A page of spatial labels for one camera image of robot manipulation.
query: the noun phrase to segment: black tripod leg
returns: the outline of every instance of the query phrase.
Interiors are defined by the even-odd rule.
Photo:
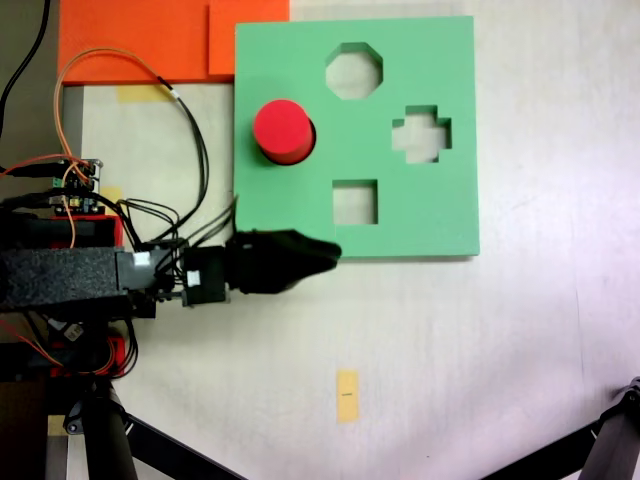
[[[168,477],[175,480],[244,479],[136,417],[129,416],[129,423],[133,456]]]
[[[607,419],[579,480],[631,480],[640,453],[640,433],[633,413],[621,410]]]
[[[599,428],[599,423],[593,422],[504,467],[502,470],[492,473],[483,480],[513,480],[515,478],[561,480],[568,477],[580,470],[585,464],[591,447],[596,441],[595,434]]]
[[[138,480],[122,415],[112,401],[88,401],[82,425],[91,480]]]

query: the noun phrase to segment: yellow tape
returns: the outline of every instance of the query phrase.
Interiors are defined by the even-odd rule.
[[[107,200],[111,200],[113,203],[116,203],[122,198],[122,189],[120,187],[100,187],[100,195],[102,195]],[[116,214],[109,207],[105,208],[105,213],[107,215]]]
[[[338,370],[338,423],[359,418],[358,372]]]
[[[118,85],[118,103],[172,102],[173,97],[164,85]]]
[[[67,431],[64,429],[64,415],[49,415],[49,436],[66,437]]]

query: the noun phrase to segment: orange board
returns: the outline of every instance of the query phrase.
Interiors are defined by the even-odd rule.
[[[60,0],[58,71],[91,47],[142,57],[170,82],[207,80],[209,0]],[[155,79],[117,55],[78,62],[65,84],[146,83]]]
[[[288,19],[289,0],[60,0],[58,71],[75,54],[108,46],[132,51],[172,83],[232,81],[236,23]],[[107,54],[79,61],[64,83],[154,81]]]
[[[210,0],[209,76],[232,82],[235,75],[236,24],[288,22],[289,0]]]

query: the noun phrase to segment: red cylinder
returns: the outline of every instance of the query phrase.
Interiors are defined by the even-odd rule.
[[[307,112],[291,100],[265,104],[253,121],[253,136],[262,153],[278,165],[294,165],[309,156],[315,144]]]

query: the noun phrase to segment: orange wire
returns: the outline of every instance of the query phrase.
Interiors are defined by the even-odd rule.
[[[54,123],[56,125],[56,133],[58,134],[58,139],[60,140],[60,145],[62,145],[62,149],[68,155],[71,155],[71,147],[67,142],[67,138],[64,135],[64,130],[62,128],[62,121],[60,120],[60,100],[62,94],[62,82],[64,81],[64,77],[67,75],[69,69],[81,58],[86,57],[88,55],[93,54],[117,54],[122,55],[124,57],[128,57],[129,59],[135,60],[143,68],[145,68],[149,73],[151,73],[154,77],[159,77],[158,73],[151,68],[151,66],[142,60],[138,55],[128,50],[124,50],[122,48],[114,48],[114,47],[95,47],[84,50],[77,55],[75,55],[71,60],[69,60],[66,65],[60,70],[60,75],[58,75],[58,80],[56,81],[56,87],[53,92],[53,115],[54,115]]]
[[[66,368],[64,366],[64,364],[62,364],[61,362],[59,362],[58,360],[53,358],[51,355],[49,355],[46,352],[46,350],[44,348],[42,348],[42,346],[38,343],[37,340],[34,340],[32,342],[31,340],[29,340],[28,338],[24,337],[23,335],[20,335],[20,333],[12,325],[10,325],[7,322],[5,322],[2,318],[0,318],[0,327],[2,327],[7,333],[9,333],[9,334],[13,335],[14,337],[20,339],[20,341],[25,342],[27,345],[29,345],[31,348],[33,348],[36,352],[38,352],[40,355],[45,357],[47,360],[49,360],[54,365],[57,365],[58,367],[61,367],[61,368]],[[78,372],[78,373],[80,373],[82,375],[91,375],[91,374],[102,375],[102,374],[107,373],[109,371],[109,369],[113,366],[113,364],[115,362],[116,350],[115,350],[115,347],[113,346],[113,343],[108,338],[107,338],[107,343],[109,344],[109,350],[110,350],[109,360],[107,361],[107,364],[104,367],[101,367],[98,370],[94,370],[92,372]]]
[[[65,183],[67,182],[67,175],[69,175],[69,172],[71,170],[73,170],[73,167],[75,165],[71,164],[69,165],[69,168],[67,168],[67,171],[64,172],[64,175],[62,177],[62,187],[64,188]],[[67,211],[67,216],[69,217],[69,224],[71,225],[71,245],[69,245],[69,248],[73,248],[76,244],[76,224],[73,221],[73,216],[71,215],[71,209],[69,208],[69,202],[67,201],[67,197],[66,196],[62,196],[62,203],[64,204],[64,209]]]
[[[58,365],[59,367],[64,367],[64,365],[62,363],[60,363],[55,358],[53,358],[51,355],[49,355],[47,352],[45,352],[44,349],[38,348],[28,338],[20,335],[20,333],[15,328],[13,328],[13,326],[9,325],[2,318],[0,318],[0,327],[2,327],[6,332],[10,333],[14,337],[17,337],[21,341],[25,342],[27,345],[29,345],[31,348],[33,348],[36,352],[38,352],[40,355],[42,355],[47,360],[49,360],[51,363],[53,363],[55,365]]]
[[[76,158],[76,157],[72,157],[70,155],[66,155],[63,153],[54,153],[52,155],[41,155],[39,157],[33,157],[33,158],[29,158],[28,160],[24,160],[23,162],[20,162],[16,165],[14,165],[11,168],[7,168],[4,172],[0,173],[0,178],[4,177],[5,175],[8,175],[9,173],[11,173],[12,171],[24,167],[25,165],[30,165],[32,163],[37,163],[37,162],[41,162],[43,160],[51,160],[54,158],[65,158],[65,159],[69,159],[70,162],[77,162],[77,163],[82,163],[83,165],[89,165],[89,162],[87,162],[86,160],[82,160],[80,158]],[[84,174],[82,174],[82,172],[80,172],[80,175],[82,175],[85,179],[87,178]]]

